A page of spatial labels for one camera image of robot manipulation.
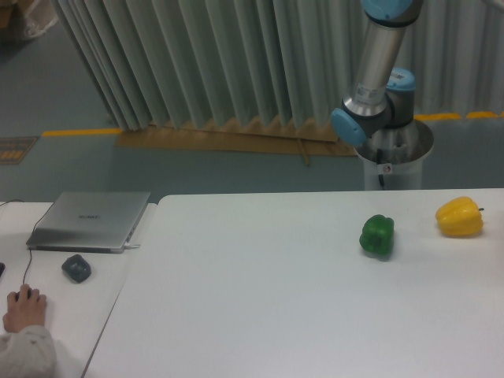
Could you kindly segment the person's bare hand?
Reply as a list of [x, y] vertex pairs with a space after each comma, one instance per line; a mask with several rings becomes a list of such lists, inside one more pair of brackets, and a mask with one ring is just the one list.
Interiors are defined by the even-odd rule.
[[31, 288], [28, 284], [22, 284], [18, 292], [12, 291], [7, 295], [7, 311], [2, 318], [7, 332], [19, 333], [26, 327], [45, 326], [46, 296], [40, 294], [38, 302], [28, 301], [28, 288]]

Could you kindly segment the light grey sleeve forearm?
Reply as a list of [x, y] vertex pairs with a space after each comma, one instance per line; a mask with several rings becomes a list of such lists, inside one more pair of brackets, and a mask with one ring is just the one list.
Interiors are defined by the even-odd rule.
[[56, 362], [54, 340], [43, 326], [1, 335], [1, 377], [53, 377]]

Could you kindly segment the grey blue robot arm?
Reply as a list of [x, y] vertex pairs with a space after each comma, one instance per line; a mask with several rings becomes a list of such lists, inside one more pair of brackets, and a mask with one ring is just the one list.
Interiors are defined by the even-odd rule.
[[368, 24], [357, 73], [332, 127], [360, 145], [403, 126], [415, 109], [503, 111], [501, 1], [363, 1]]

